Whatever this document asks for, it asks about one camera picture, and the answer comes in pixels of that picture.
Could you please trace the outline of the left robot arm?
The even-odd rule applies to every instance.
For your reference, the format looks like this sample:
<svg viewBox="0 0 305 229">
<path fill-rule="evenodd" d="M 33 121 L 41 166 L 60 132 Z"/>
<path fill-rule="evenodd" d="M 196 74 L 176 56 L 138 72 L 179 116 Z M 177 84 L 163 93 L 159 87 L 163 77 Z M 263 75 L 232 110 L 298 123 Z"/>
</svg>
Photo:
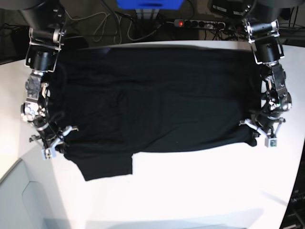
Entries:
<svg viewBox="0 0 305 229">
<path fill-rule="evenodd" d="M 291 95 L 285 85 L 286 74 L 279 62 L 285 55 L 280 43 L 278 17 L 283 9 L 298 7 L 304 1 L 247 0 L 245 3 L 246 8 L 240 21 L 247 32 L 254 60 L 261 66 L 260 76 L 266 92 L 263 95 L 263 107 L 250 119 L 240 121 L 240 124 L 263 135 L 267 147 L 275 147 L 279 127 L 285 122 L 281 115 L 292 107 Z M 277 129 L 274 129 L 275 123 L 278 124 Z"/>
</svg>

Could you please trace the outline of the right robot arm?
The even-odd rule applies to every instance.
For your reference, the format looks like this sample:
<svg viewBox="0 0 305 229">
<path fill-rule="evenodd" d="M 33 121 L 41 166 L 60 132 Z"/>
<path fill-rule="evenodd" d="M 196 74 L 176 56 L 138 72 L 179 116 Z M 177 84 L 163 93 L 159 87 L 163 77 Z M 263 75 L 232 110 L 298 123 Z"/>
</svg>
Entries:
<svg viewBox="0 0 305 229">
<path fill-rule="evenodd" d="M 43 158 L 56 157 L 56 152 L 64 148 L 64 138 L 75 128 L 60 128 L 51 120 L 50 84 L 43 77 L 56 69 L 66 35 L 65 8 L 58 0 L 2 0 L 0 7 L 19 11 L 29 25 L 25 66 L 31 73 L 25 85 L 27 96 L 21 106 L 21 118 L 37 131 L 30 141 L 42 143 Z"/>
</svg>

